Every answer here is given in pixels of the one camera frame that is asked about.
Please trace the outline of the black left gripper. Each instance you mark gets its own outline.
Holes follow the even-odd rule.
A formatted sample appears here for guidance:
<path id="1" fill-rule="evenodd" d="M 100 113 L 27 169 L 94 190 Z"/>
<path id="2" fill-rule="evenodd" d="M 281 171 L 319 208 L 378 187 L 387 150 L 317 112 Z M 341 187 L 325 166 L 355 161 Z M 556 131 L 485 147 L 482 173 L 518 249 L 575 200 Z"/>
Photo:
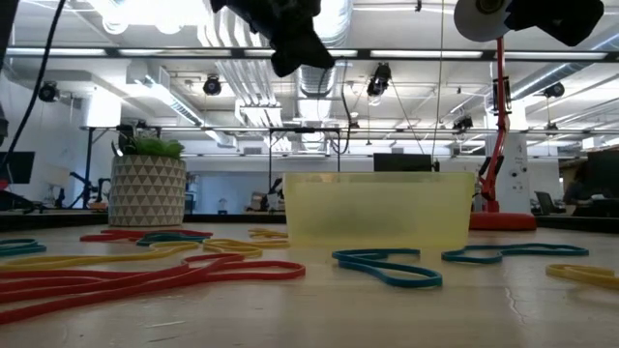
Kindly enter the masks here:
<path id="1" fill-rule="evenodd" d="M 321 11 L 320 0 L 211 0 L 214 13 L 228 9 L 242 18 L 253 33 L 270 41 L 274 73 L 286 77 L 301 66 L 328 70 L 334 57 L 313 32 L 313 18 Z"/>

